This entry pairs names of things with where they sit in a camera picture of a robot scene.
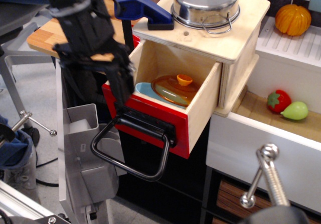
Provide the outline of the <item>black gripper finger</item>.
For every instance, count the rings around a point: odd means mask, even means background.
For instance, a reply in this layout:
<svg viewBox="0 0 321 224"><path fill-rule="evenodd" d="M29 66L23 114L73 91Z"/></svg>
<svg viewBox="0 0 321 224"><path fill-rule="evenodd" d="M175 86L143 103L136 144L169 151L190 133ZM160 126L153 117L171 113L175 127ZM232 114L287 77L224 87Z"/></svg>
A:
<svg viewBox="0 0 321 224"><path fill-rule="evenodd" d="M134 92L134 68L126 51L112 54L113 59L106 63L104 72L118 108L122 108Z"/></svg>
<svg viewBox="0 0 321 224"><path fill-rule="evenodd" d="M62 67L62 73L78 99L85 103L100 103L97 81L91 71Z"/></svg>

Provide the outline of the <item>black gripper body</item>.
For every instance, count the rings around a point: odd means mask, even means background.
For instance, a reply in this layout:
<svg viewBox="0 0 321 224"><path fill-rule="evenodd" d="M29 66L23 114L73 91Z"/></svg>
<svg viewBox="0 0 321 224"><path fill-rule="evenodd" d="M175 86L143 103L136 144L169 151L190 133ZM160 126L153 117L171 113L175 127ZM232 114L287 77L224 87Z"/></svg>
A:
<svg viewBox="0 0 321 224"><path fill-rule="evenodd" d="M91 49L91 44L80 48L72 48L71 43L55 44L53 50L58 53L60 65L65 69L105 71L113 67L120 71L130 70L130 60L127 47L114 39L103 42L97 48ZM113 56L111 60L94 60L95 55Z"/></svg>

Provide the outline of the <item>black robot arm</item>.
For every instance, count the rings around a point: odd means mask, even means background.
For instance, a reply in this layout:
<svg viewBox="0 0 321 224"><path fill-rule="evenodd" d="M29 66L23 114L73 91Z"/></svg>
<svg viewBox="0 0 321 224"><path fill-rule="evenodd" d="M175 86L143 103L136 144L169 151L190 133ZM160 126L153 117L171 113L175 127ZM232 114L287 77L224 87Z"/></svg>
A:
<svg viewBox="0 0 321 224"><path fill-rule="evenodd" d="M127 47L114 39L114 28L104 0L47 0L67 42L55 44L61 68L76 87L76 70L104 72L118 108L134 92L133 70Z"/></svg>

